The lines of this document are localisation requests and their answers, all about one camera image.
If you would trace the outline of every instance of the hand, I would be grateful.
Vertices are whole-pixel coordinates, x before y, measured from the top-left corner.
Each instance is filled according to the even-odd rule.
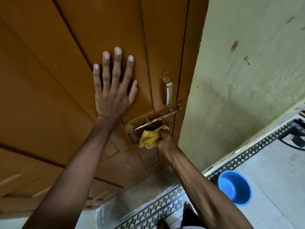
[[[173,136],[167,130],[160,130],[161,139],[157,141],[157,147],[166,157],[170,152],[173,152],[178,148],[177,144],[173,140]]]
[[[95,87],[95,106],[99,116],[103,116],[117,123],[123,113],[135,100],[138,92],[137,80],[132,83],[132,88],[127,95],[127,88],[132,77],[132,68],[134,65],[134,57],[128,56],[127,68],[123,81],[120,82],[121,76],[122,49],[116,47],[114,49],[114,62],[112,69],[112,82],[110,84],[110,53],[103,52],[103,89],[100,80],[100,66],[96,63],[93,66],[93,81]]]

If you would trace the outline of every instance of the red stain on wall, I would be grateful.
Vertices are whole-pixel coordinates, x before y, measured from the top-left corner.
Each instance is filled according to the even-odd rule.
[[[238,46],[238,41],[236,40],[231,47],[231,52],[235,51],[237,46]]]

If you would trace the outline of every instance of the forearm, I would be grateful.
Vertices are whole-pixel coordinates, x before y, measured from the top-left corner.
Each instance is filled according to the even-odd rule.
[[[113,124],[98,117],[85,142],[75,153],[24,228],[74,228]]]
[[[172,146],[166,157],[208,229],[253,228],[235,204],[200,173],[178,146]]]

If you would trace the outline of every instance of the yellow cloth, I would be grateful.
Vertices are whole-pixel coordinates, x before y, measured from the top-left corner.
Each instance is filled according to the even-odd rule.
[[[154,131],[146,131],[142,133],[142,136],[140,138],[140,148],[146,147],[147,149],[150,149],[154,146],[156,146],[156,140],[161,137],[161,134],[159,133],[159,130],[169,130],[170,128],[166,125],[162,125],[161,127],[157,128]]]

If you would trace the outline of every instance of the person's left arm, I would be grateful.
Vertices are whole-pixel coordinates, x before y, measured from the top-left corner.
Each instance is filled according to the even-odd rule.
[[[137,94],[137,80],[127,88],[132,76],[133,56],[128,57],[122,83],[122,50],[114,50],[112,83],[110,84],[110,53],[103,53],[103,89],[100,80],[100,66],[94,64],[93,79],[95,104],[98,112],[93,129],[74,154],[62,173],[56,179],[48,194],[29,217],[23,229],[27,228],[74,228],[86,203],[90,187],[100,163],[105,146],[122,114],[133,103]]]

